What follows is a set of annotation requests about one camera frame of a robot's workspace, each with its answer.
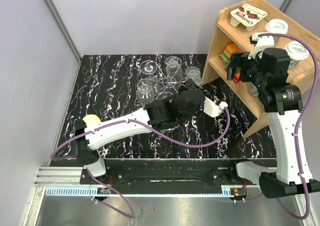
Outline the chrome wine glass rack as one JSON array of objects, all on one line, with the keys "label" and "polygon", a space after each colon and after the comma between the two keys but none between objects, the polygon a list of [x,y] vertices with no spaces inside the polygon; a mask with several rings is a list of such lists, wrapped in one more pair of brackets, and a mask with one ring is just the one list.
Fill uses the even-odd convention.
[{"label": "chrome wine glass rack", "polygon": [[178,83],[172,83],[169,80],[167,80],[167,73],[165,73],[165,76],[157,77],[155,72],[152,75],[146,75],[145,79],[151,82],[153,89],[155,91],[155,99],[156,99],[157,95],[164,91],[169,91],[169,92],[172,92],[173,94],[177,94],[178,88],[183,82],[185,82],[185,76],[186,76],[185,71],[182,71],[182,75],[183,75],[182,81]]}]

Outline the ribbed glass goblet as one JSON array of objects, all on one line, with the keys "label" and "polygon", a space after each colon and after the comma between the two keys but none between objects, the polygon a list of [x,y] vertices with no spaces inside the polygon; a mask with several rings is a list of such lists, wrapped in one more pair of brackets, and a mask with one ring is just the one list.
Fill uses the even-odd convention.
[{"label": "ribbed glass goblet", "polygon": [[136,94],[142,107],[155,100],[155,92],[151,82],[147,79],[140,80],[136,85]]}]

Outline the clear wine glass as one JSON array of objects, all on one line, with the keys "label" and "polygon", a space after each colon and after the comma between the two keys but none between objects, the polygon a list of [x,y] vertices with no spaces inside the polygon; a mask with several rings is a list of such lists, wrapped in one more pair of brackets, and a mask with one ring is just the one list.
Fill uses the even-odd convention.
[{"label": "clear wine glass", "polygon": [[157,95],[156,100],[171,101],[176,95],[169,91],[161,92]]},{"label": "clear wine glass", "polygon": [[157,64],[152,60],[145,60],[140,64],[140,71],[145,75],[152,75],[157,71]]}]

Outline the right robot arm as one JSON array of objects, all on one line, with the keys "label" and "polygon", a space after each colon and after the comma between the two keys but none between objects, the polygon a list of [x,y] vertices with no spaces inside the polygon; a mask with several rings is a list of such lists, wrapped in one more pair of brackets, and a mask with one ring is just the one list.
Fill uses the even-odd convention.
[{"label": "right robot arm", "polygon": [[284,49],[269,47],[256,56],[234,52],[227,66],[227,79],[232,80],[236,69],[239,79],[251,82],[258,90],[258,98],[270,120],[270,130],[276,148],[277,169],[272,171],[253,163],[241,161],[227,172],[228,180],[239,184],[244,179],[260,186],[268,198],[281,198],[320,190],[313,179],[299,138],[303,100],[300,89],[287,82],[290,57]]}]

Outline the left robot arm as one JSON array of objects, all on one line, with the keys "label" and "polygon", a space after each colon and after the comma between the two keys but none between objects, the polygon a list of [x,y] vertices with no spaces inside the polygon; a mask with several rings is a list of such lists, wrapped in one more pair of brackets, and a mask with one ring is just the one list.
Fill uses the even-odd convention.
[{"label": "left robot arm", "polygon": [[76,162],[89,169],[96,183],[102,184],[109,177],[105,161],[98,153],[102,146],[153,130],[173,129],[200,112],[214,116],[214,103],[189,79],[180,85],[177,94],[160,96],[127,115],[102,121],[97,115],[88,114],[74,126]]}]

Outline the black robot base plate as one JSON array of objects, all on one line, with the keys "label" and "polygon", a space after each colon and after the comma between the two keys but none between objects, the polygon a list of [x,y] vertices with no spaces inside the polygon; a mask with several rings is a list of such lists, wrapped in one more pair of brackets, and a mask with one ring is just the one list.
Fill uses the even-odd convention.
[{"label": "black robot base plate", "polygon": [[216,194],[252,182],[235,176],[238,159],[107,159],[97,179],[123,195]]}]

